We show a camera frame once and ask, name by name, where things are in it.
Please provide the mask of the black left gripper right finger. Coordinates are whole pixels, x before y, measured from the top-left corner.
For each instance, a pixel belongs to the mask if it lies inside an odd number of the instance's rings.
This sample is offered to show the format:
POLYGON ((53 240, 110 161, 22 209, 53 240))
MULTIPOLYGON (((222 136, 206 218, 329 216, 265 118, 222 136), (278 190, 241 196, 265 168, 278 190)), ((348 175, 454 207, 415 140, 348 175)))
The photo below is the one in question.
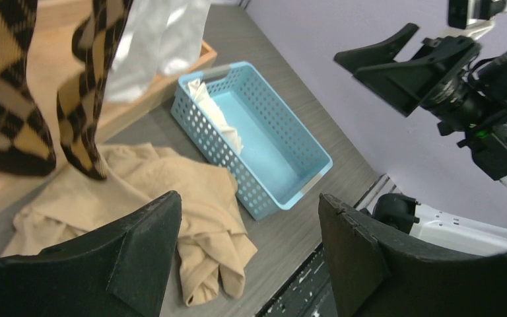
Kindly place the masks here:
POLYGON ((318 213, 339 316, 507 316, 507 252, 436 246, 331 194, 318 213))

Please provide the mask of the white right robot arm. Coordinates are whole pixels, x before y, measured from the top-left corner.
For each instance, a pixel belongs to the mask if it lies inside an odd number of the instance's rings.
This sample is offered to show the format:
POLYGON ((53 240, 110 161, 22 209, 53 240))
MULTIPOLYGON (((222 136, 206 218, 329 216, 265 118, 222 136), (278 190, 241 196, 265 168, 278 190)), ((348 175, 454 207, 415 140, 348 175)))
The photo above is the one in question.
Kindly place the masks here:
POLYGON ((390 194, 374 215, 454 250, 507 251, 507 52, 482 58, 477 37, 460 33, 426 38, 398 60, 417 30, 409 23, 333 58, 370 107, 356 144, 400 186, 409 209, 394 215, 399 199, 390 194))

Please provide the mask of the white black-striped sock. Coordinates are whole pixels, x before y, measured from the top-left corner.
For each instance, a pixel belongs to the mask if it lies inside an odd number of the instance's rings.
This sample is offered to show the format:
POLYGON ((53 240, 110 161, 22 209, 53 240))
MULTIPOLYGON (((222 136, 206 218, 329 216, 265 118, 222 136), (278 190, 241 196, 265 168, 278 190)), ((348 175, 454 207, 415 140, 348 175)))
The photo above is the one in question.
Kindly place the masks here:
POLYGON ((134 1, 108 73, 104 100, 133 102, 156 76, 158 45, 171 12, 171 1, 134 1))
POLYGON ((210 0, 171 1, 170 15, 160 40, 157 71, 183 73, 199 59, 210 0))

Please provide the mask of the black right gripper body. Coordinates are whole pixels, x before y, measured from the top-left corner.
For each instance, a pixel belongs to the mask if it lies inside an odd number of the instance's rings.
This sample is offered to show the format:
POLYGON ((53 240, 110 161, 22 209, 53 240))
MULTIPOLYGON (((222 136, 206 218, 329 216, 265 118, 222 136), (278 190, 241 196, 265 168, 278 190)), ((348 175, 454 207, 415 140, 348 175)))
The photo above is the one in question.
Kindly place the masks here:
POLYGON ((440 135, 507 122, 507 52, 482 59, 440 83, 421 103, 440 120, 440 135))

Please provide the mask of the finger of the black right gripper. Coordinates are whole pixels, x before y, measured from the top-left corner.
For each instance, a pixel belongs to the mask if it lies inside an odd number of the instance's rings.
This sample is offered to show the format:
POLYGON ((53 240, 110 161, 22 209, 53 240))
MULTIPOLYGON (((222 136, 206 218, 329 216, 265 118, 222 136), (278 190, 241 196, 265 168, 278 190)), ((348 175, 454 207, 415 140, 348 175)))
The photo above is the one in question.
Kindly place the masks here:
POLYGON ((357 72, 428 74, 428 69, 421 64, 406 61, 396 62, 395 57, 417 33, 419 27, 407 23, 394 35, 361 48, 338 52, 333 60, 353 75, 357 72))
POLYGON ((392 108, 408 116, 435 86, 455 77, 480 49, 479 43, 463 36, 426 38, 420 50, 406 61, 424 65, 428 74, 357 72, 353 76, 392 108))

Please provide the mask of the brown argyle sock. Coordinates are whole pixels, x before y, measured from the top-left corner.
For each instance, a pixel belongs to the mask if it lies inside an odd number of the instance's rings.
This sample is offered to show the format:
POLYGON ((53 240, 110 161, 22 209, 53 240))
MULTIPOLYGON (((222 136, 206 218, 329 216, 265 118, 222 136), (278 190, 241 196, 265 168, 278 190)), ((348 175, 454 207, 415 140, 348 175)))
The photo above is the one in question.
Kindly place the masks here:
POLYGON ((67 161, 93 180, 107 178, 96 146, 96 130, 108 73, 112 68, 132 1, 93 1, 90 14, 73 33, 73 55, 83 70, 67 79, 57 91, 60 145, 67 161))
POLYGON ((28 87, 37 1, 0 1, 0 172, 42 177, 56 167, 50 129, 28 87))

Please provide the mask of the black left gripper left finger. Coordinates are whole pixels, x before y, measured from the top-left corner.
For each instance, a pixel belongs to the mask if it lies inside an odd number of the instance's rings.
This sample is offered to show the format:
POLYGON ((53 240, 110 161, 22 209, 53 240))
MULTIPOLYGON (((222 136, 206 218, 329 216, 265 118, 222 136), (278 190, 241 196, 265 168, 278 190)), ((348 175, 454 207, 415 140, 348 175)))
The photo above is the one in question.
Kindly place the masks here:
POLYGON ((170 191, 35 256, 0 258, 0 316, 159 316, 181 219, 170 191))

